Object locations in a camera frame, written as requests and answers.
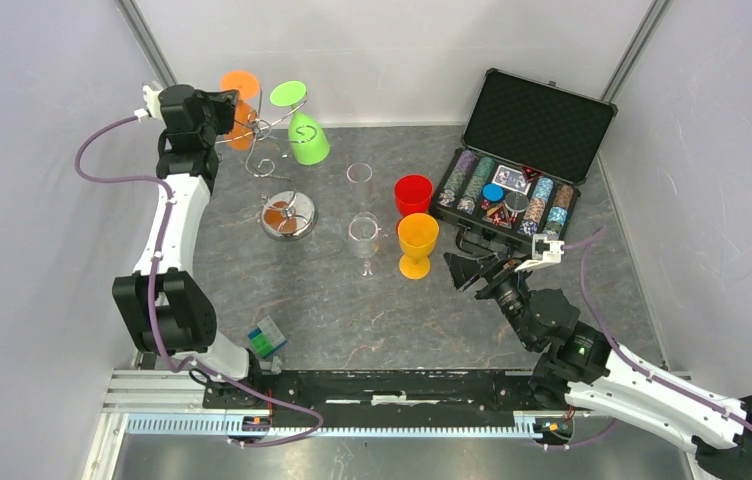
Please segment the clear wine glass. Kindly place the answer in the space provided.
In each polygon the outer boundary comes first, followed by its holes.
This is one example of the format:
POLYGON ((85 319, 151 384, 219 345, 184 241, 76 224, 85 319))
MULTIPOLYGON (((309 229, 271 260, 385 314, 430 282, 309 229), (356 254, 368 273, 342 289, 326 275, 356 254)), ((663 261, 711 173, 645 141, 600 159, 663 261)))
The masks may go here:
POLYGON ((381 228, 371 212, 360 212, 349 222, 346 238, 352 254, 360 261, 358 272, 364 278, 374 277, 373 257, 379 251, 381 228))

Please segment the yellow plastic wine glass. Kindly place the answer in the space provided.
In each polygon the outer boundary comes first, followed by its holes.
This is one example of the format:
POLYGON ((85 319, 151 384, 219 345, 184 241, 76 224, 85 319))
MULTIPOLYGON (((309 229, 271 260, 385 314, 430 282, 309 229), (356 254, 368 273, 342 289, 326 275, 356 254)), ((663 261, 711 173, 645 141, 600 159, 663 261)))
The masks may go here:
POLYGON ((425 213, 405 216, 397 226, 402 257, 400 273, 411 280, 421 280, 431 269, 430 255, 434 251, 440 227, 438 221, 425 213))

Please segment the red plastic wine glass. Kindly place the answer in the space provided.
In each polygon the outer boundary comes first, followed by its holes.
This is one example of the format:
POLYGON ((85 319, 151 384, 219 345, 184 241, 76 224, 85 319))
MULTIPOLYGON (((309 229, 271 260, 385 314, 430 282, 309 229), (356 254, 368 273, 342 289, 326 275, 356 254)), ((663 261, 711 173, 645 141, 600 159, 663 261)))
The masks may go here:
POLYGON ((395 205, 402 217, 427 213, 433 194, 432 182, 419 174, 403 176, 394 186, 395 205))

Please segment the clear flute glass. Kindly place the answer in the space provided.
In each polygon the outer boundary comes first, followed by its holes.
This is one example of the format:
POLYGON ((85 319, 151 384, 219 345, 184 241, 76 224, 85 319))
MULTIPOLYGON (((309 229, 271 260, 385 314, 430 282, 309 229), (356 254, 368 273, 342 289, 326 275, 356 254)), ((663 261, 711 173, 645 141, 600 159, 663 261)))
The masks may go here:
POLYGON ((357 216, 377 221, 378 217, 372 211, 373 170, 371 166, 363 162, 353 163, 347 168, 346 177, 351 183, 353 194, 357 200, 357 216))

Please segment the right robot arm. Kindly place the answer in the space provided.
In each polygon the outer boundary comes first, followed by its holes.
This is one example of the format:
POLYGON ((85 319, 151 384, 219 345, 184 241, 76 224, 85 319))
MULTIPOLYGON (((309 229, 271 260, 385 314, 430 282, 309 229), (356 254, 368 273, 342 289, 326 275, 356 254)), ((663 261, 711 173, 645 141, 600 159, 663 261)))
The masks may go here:
POLYGON ((479 280, 523 347, 539 355, 529 379, 543 408, 592 410, 639 427, 693 454, 718 479, 752 479, 752 395, 722 397, 650 364, 581 321, 562 290, 531 290, 527 273, 496 255, 444 256, 453 285, 479 280))

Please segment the orange plastic wine glass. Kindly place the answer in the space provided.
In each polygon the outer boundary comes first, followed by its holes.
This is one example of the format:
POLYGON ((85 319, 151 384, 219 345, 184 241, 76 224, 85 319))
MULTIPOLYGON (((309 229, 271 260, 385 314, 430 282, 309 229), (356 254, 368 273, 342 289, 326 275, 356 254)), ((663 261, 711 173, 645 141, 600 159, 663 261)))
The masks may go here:
POLYGON ((221 87, 224 91, 236 90, 238 92, 238 101, 234 114, 235 124, 233 129, 224 135, 224 140, 233 150, 248 150, 254 140, 252 125, 257 117, 249 101, 260 93, 260 82, 252 73, 244 70, 236 70, 223 75, 221 78, 221 87))

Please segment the green plastic wine glass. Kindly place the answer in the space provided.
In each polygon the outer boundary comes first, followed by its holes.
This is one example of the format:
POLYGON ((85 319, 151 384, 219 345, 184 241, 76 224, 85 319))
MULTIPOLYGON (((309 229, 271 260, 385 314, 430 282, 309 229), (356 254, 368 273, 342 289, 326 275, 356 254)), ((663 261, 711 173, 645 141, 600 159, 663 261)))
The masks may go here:
POLYGON ((287 107, 288 144, 295 160, 305 166, 316 165, 330 153, 330 143, 319 123, 303 111, 308 90, 299 80, 289 80, 277 85, 270 94, 270 102, 276 107, 287 107))

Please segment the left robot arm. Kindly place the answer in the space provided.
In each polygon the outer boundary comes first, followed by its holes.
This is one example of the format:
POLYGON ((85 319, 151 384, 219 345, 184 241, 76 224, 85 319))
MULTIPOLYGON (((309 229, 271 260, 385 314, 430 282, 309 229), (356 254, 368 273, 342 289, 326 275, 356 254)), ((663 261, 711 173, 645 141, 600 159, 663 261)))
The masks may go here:
POLYGON ((220 163, 215 144, 235 126, 239 93, 178 84, 146 86, 143 97, 133 120, 164 124, 149 178, 158 189, 157 206, 141 256, 131 274, 114 279, 112 297, 138 351, 218 382, 230 377, 230 397, 254 407, 266 394, 260 363, 219 332, 212 302, 193 277, 199 224, 220 163))

